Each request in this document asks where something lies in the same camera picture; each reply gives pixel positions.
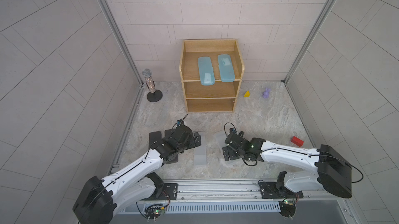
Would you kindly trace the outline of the frosted white pencil case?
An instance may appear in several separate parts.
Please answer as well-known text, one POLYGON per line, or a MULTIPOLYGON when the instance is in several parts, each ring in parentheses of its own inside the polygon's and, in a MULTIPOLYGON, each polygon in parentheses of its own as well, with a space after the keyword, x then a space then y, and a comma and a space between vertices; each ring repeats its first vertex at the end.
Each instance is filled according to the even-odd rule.
POLYGON ((193 164, 195 167, 202 167, 207 165, 206 133, 199 132, 199 135, 201 136, 201 145, 194 148, 193 164))
POLYGON ((217 143, 219 150, 222 154, 222 159, 221 159, 222 162, 224 163, 225 166, 232 166, 233 165, 232 161, 231 160, 225 161, 224 157, 223 157, 223 153, 222 153, 222 148, 227 146, 225 143, 226 135, 225 135, 224 131, 216 132, 214 134, 214 139, 216 140, 216 143, 217 143))

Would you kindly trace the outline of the teal pencil case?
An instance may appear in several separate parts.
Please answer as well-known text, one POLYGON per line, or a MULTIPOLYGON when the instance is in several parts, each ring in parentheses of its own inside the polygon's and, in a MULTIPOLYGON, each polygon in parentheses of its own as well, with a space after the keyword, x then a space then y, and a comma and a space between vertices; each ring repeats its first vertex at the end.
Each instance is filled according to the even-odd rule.
POLYGON ((218 68, 220 72, 220 80, 222 82, 229 83, 235 80, 235 73, 230 55, 218 55, 218 68))
POLYGON ((215 83, 214 69, 210 57, 198 58, 198 71, 201 85, 212 86, 215 83))

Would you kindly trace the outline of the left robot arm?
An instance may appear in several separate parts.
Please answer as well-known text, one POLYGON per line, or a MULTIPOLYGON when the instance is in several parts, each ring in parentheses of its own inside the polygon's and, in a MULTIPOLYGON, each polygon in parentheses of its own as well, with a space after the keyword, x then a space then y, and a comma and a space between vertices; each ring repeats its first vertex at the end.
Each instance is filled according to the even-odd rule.
POLYGON ((90 178, 72 210, 80 224, 108 224, 121 210, 141 200, 164 196, 164 181, 156 171, 179 154, 201 145, 201 136, 180 122, 164 137, 149 135, 149 150, 139 159, 102 179, 90 178))

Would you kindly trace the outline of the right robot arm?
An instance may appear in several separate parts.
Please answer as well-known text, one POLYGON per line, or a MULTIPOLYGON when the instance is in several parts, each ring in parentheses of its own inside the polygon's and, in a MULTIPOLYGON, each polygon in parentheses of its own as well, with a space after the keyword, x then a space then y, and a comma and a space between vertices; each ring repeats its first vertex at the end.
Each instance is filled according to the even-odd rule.
POLYGON ((321 145, 319 149, 296 148, 253 138, 234 129, 226 137, 223 155, 226 161, 241 159, 248 166, 258 162, 275 162, 300 168, 300 172, 282 171, 275 182, 260 182, 264 199, 300 199, 304 191, 325 190, 344 199, 352 197, 351 165, 335 149, 321 145))

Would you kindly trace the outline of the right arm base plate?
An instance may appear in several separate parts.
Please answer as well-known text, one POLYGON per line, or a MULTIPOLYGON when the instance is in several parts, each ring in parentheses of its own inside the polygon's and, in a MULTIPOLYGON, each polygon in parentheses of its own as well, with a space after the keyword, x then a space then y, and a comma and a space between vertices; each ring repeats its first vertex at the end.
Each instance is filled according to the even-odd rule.
POLYGON ((258 182, 262 199, 302 199, 302 191, 294 193, 284 186, 278 188, 277 182, 263 181, 258 182))

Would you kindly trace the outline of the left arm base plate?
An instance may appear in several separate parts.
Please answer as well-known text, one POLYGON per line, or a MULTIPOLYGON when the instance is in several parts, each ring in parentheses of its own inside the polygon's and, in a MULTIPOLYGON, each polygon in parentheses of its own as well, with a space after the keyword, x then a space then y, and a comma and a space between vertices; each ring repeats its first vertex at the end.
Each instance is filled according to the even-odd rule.
POLYGON ((166 201, 166 200, 176 200, 178 193, 177 183, 166 183, 163 188, 156 188, 155 192, 148 197, 141 199, 141 201, 166 201))

